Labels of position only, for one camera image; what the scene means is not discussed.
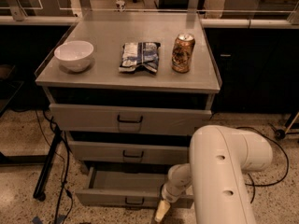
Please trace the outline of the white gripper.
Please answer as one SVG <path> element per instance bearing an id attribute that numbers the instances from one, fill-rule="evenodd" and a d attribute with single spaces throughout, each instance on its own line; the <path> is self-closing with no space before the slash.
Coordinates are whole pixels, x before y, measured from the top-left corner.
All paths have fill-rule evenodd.
<path id="1" fill-rule="evenodd" d="M 175 185 L 170 181 L 167 181 L 163 184 L 163 200 L 159 201 L 157 211 L 154 217 L 154 220 L 157 223 L 160 223 L 164 219 L 164 216 L 167 214 L 171 207 L 170 203 L 175 203 L 182 196 L 182 193 L 186 190 L 186 188 L 186 185 Z"/>

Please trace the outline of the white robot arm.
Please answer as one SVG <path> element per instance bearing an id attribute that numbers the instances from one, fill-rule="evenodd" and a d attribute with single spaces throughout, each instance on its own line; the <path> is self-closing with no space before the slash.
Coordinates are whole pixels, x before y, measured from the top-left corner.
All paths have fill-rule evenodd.
<path id="1" fill-rule="evenodd" d="M 266 169 L 273 151 L 261 135 L 207 125 L 192 136 L 189 161 L 172 166 L 154 220 L 192 188 L 197 224 L 256 224 L 243 174 Z"/>

